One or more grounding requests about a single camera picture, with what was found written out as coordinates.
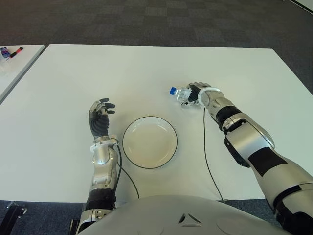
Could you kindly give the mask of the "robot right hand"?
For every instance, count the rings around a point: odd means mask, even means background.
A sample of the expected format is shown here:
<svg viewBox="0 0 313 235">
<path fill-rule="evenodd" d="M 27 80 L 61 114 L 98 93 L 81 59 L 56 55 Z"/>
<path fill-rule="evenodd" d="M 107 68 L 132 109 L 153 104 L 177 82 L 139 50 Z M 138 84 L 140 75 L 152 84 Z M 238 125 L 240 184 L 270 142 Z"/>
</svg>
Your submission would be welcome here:
<svg viewBox="0 0 313 235">
<path fill-rule="evenodd" d="M 209 84 L 203 82 L 189 83 L 187 87 L 181 89 L 181 107 L 199 105 L 198 95 L 200 91 L 209 87 L 211 87 Z"/>
</svg>

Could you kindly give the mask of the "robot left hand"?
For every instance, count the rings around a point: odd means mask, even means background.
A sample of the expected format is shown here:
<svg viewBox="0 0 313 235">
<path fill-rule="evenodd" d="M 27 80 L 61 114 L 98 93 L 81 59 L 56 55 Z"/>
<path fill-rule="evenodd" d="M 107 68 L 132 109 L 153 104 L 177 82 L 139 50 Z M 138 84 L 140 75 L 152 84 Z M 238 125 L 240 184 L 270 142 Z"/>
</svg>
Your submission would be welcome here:
<svg viewBox="0 0 313 235">
<path fill-rule="evenodd" d="M 95 101 L 89 109 L 89 127 L 94 139 L 108 136 L 109 115 L 115 113 L 115 105 L 109 98 Z"/>
</svg>

